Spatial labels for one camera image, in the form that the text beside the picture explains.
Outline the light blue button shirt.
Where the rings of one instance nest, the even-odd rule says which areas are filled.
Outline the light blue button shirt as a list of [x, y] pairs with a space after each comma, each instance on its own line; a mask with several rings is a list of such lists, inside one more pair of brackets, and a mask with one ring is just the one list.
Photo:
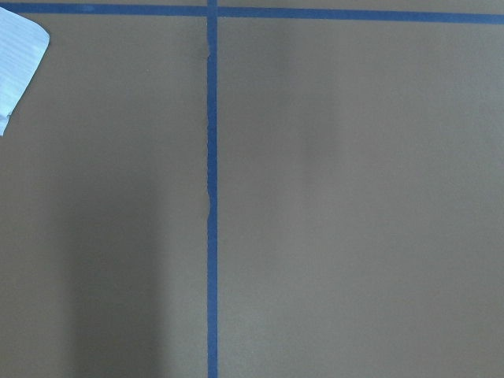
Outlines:
[[4, 132], [50, 43], [40, 25], [1, 9], [1, 132]]

